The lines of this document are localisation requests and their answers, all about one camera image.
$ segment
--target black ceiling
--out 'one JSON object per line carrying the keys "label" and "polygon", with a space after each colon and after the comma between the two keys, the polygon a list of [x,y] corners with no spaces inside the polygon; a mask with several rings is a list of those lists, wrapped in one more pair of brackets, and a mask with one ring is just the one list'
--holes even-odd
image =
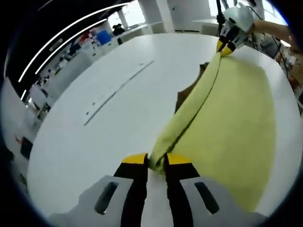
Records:
{"label": "black ceiling", "polygon": [[25,89],[29,89],[36,80],[35,71],[50,55],[49,48],[60,38],[67,40],[80,30],[87,26],[107,18],[109,15],[119,10],[103,11],[95,14],[69,28],[48,47],[42,51],[30,68],[27,70],[23,79],[18,80],[34,55],[62,29],[72,22],[86,16],[99,9],[103,9],[119,3],[130,2],[131,0],[32,0],[30,5],[24,2],[19,4],[16,13],[16,21],[12,26],[17,28],[15,38],[10,39],[12,42],[12,51],[7,64],[6,76],[11,80],[16,92],[22,95]]}

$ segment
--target ceiling light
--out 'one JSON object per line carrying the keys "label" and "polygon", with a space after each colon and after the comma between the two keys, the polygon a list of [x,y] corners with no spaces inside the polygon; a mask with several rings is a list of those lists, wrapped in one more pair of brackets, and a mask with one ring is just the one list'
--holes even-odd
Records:
{"label": "ceiling light", "polygon": [[110,7],[106,7],[104,9],[100,9],[96,12],[93,12],[93,13],[90,13],[78,20],[76,20],[75,22],[71,23],[70,25],[68,25],[66,28],[64,28],[63,30],[61,30],[59,33],[57,33],[53,38],[51,38],[36,54],[35,56],[32,58],[32,60],[30,60],[29,64],[25,67],[23,73],[21,74],[18,82],[20,82],[22,80],[22,78],[24,77],[25,73],[27,72],[28,68],[31,66],[31,64],[34,62],[34,60],[37,58],[37,56],[55,39],[57,38],[59,35],[61,35],[63,32],[65,32],[67,29],[69,29],[70,27],[72,27],[73,25],[77,24],[78,22],[88,18],[88,17],[91,17],[99,12],[102,12],[102,11],[106,11],[108,9],[112,9],[112,8],[115,8],[115,7],[119,7],[119,6],[124,6],[124,5],[127,5],[128,3],[121,3],[121,4],[117,4],[117,5],[114,5],[114,6],[110,6]]}
{"label": "ceiling light", "polygon": [[23,92],[23,94],[22,94],[22,96],[21,96],[21,100],[24,98],[26,92],[27,92],[27,91],[24,90],[24,92]]}
{"label": "ceiling light", "polygon": [[90,29],[91,27],[96,26],[97,24],[100,24],[104,21],[106,21],[107,19],[103,19],[101,21],[98,21],[88,27],[86,27],[85,29],[82,29],[81,31],[79,31],[78,33],[74,34],[71,38],[69,38],[68,40],[66,40],[63,44],[61,44],[56,50],[54,50],[54,52],[51,53],[51,55],[48,56],[48,58],[42,63],[42,65],[40,65],[40,67],[37,69],[37,71],[35,72],[35,74],[37,74],[41,68],[48,62],[48,60],[50,60],[51,57],[54,56],[55,53],[57,53],[62,47],[64,47],[67,43],[69,43],[73,38],[79,36],[81,33],[85,32],[86,30]]}

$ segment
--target person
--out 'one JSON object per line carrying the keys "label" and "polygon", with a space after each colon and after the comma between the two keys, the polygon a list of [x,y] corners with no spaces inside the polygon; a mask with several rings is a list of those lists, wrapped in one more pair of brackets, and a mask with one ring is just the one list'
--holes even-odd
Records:
{"label": "person", "polygon": [[254,22],[250,32],[265,33],[290,44],[290,47],[283,47],[281,49],[282,55],[279,53],[276,61],[285,73],[287,71],[286,74],[293,90],[300,89],[303,86],[303,54],[289,27],[264,20],[257,20]]}
{"label": "person", "polygon": [[114,36],[118,36],[120,34],[122,34],[123,32],[125,32],[124,28],[122,28],[122,24],[117,24],[113,26],[113,34]]}
{"label": "person", "polygon": [[65,60],[63,57],[60,57],[59,61],[59,67],[62,69],[67,64],[67,60]]}

